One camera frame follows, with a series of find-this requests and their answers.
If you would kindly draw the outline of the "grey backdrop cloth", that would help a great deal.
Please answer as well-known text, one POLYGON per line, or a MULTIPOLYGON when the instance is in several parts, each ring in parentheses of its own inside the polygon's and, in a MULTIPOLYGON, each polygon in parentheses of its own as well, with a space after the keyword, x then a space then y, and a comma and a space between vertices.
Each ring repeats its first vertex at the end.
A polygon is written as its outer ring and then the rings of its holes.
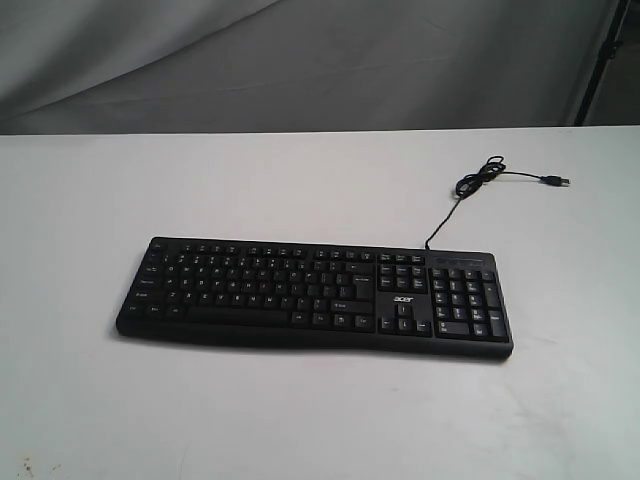
POLYGON ((611 1, 5 1, 5 134, 560 126, 611 1))

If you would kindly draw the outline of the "black stand pole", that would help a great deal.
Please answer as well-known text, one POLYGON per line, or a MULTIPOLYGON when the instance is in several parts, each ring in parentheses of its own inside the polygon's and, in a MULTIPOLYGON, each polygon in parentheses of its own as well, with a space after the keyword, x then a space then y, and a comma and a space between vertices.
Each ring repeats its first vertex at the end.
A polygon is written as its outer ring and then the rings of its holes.
POLYGON ((608 23, 606 35, 599 44, 596 61, 576 112, 573 127, 583 127, 585 125, 608 63, 616 58, 618 50, 624 44, 624 41, 620 39, 620 32, 631 4, 631 0, 620 0, 616 2, 615 9, 608 23))

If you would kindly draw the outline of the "black Acer keyboard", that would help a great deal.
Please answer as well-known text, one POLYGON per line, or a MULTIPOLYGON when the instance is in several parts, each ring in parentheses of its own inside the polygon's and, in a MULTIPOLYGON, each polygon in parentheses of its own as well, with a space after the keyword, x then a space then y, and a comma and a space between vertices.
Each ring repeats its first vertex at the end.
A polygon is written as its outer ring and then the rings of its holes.
POLYGON ((156 237, 116 318, 126 337, 261 349, 505 359, 483 252, 156 237))

